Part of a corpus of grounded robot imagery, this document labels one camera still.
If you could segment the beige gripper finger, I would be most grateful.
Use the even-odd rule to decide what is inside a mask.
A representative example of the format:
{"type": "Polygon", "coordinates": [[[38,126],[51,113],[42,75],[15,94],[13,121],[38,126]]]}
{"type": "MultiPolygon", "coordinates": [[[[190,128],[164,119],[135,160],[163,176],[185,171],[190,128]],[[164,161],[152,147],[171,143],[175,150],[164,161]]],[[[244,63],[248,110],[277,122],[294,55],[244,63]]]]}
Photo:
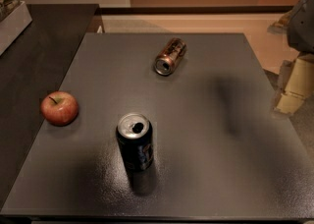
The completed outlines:
{"type": "Polygon", "coordinates": [[[287,31],[292,11],[284,13],[279,19],[271,23],[268,32],[284,33],[287,31]]]}
{"type": "Polygon", "coordinates": [[[278,77],[273,109],[293,115],[314,93],[314,55],[300,53],[293,61],[284,61],[278,77]]]}

